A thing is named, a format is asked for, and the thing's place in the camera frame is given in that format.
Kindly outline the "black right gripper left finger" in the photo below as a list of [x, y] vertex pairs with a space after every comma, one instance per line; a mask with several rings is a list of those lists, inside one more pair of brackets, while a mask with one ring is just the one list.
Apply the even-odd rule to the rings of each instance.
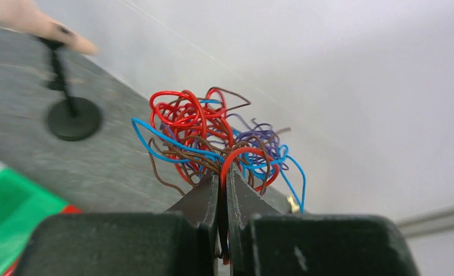
[[208, 171], [183, 198], [167, 210], [181, 212], [197, 233], [200, 275], [218, 274], [218, 178]]

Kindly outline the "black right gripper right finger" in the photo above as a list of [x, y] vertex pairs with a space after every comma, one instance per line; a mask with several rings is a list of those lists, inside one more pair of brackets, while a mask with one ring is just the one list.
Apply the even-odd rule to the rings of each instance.
[[265, 201], [243, 178], [237, 165], [226, 175], [226, 202], [229, 227], [231, 275], [253, 275], [252, 238], [249, 222], [256, 214], [281, 214]]

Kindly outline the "black microphone stand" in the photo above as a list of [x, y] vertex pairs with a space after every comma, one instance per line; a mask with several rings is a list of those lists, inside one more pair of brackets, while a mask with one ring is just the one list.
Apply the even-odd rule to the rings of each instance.
[[60, 50], [68, 48], [80, 54], [96, 55], [98, 48], [43, 13], [35, 1], [0, 1], [0, 26], [31, 35], [48, 50], [53, 77], [47, 88], [63, 94], [63, 99], [47, 112], [46, 123], [51, 134], [64, 141], [79, 141], [95, 134], [102, 125], [102, 112], [92, 101], [70, 94]]

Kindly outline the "green plastic bin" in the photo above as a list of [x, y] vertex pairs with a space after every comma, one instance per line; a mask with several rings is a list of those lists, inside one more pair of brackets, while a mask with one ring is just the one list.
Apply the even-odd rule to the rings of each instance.
[[18, 172], [0, 171], [0, 275], [16, 261], [39, 223], [67, 206], [67, 201]]

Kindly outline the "aluminium frame rail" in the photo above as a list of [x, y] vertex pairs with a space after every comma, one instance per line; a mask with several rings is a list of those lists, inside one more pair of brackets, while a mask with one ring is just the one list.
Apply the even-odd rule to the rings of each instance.
[[409, 218], [396, 225], [407, 239], [454, 231], [454, 207]]

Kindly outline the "red plastic bin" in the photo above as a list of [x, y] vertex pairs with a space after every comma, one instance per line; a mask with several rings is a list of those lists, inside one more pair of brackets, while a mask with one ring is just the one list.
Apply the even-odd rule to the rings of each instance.
[[[60, 214], [75, 214], [75, 213], [82, 213], [82, 211], [77, 208], [75, 205], [68, 204], [66, 205], [61, 211]], [[20, 260], [20, 256], [18, 256], [14, 262], [6, 269], [4, 273], [1, 274], [1, 276], [11, 276], [13, 272], [15, 271], [18, 263]]]

